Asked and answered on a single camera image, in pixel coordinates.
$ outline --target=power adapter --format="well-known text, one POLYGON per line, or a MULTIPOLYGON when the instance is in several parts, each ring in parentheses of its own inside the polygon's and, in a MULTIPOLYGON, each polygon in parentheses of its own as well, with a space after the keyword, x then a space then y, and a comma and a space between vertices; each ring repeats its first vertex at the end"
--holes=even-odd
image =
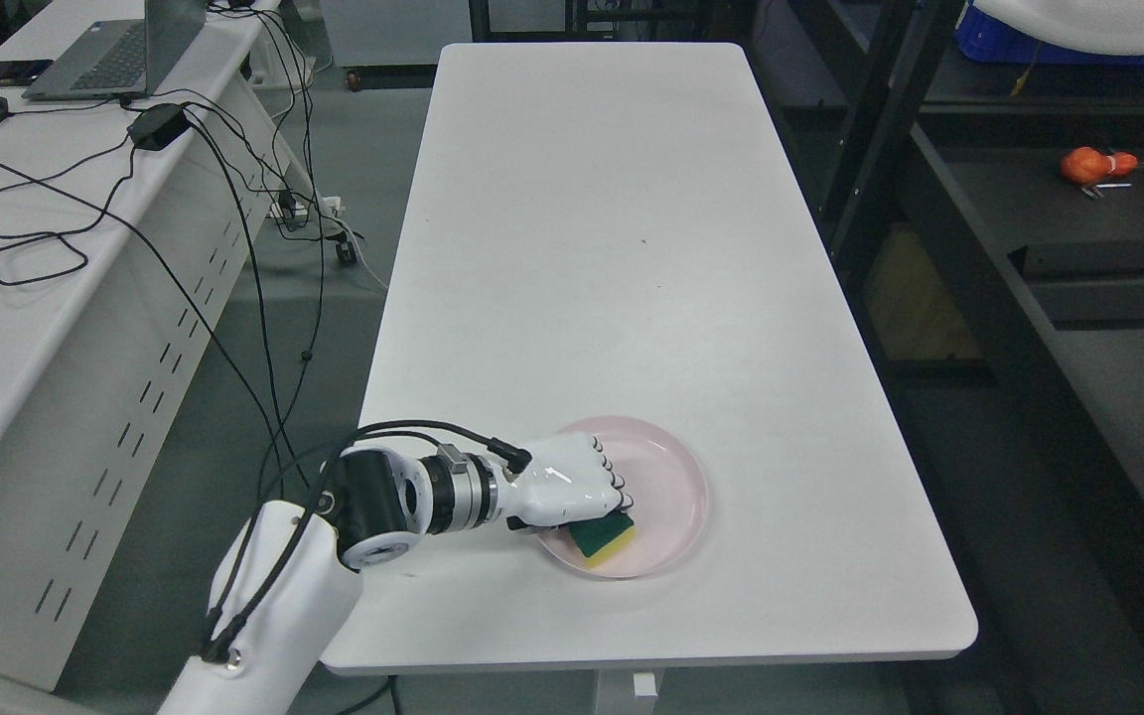
POLYGON ((178 135, 188 132, 188 117, 181 105, 154 104, 135 117, 132 126, 126 127, 126 134, 132 137, 136 149, 160 151, 170 145, 172 141, 178 140, 178 135))

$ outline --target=blue bin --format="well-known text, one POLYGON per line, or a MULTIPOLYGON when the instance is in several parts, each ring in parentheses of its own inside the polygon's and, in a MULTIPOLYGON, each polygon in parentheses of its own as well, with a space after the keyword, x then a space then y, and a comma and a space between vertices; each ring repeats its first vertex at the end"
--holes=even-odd
MULTIPOLYGON (((953 33, 961 54, 979 63, 1030 64, 1038 40, 1018 32, 967 1, 953 33)), ((1040 47, 1038 64, 1144 64, 1144 55, 1094 55, 1078 53, 1047 41, 1040 47)))

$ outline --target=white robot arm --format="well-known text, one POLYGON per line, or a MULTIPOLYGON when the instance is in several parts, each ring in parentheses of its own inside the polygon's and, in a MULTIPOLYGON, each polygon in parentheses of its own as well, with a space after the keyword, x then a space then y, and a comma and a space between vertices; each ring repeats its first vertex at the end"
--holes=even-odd
POLYGON ((352 445, 327 462, 305 525, 297 503, 263 503, 214 573, 206 643, 159 715, 286 712, 359 601, 362 570, 428 534, 500 519, 531 531, 633 503, 589 435, 548 436, 505 454, 499 461, 439 444, 436 454, 410 459, 352 445))

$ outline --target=orange toy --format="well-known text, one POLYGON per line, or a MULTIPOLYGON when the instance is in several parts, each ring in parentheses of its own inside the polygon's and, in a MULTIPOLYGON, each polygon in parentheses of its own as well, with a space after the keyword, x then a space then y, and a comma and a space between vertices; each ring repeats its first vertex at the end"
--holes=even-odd
POLYGON ((1080 146, 1062 158, 1062 176, 1080 184, 1097 183, 1104 177, 1127 176, 1136 164, 1136 157, 1126 151, 1107 157, 1093 146, 1080 146))

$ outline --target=yellow sponge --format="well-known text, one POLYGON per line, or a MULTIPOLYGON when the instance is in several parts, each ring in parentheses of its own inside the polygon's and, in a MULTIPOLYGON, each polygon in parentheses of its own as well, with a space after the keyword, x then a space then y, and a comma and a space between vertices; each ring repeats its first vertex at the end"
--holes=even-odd
POLYGON ((635 539, 635 521, 622 511, 601 516, 589 522, 572 522, 569 524, 575 547, 585 556, 586 567, 594 569, 621 553, 621 549, 635 539))

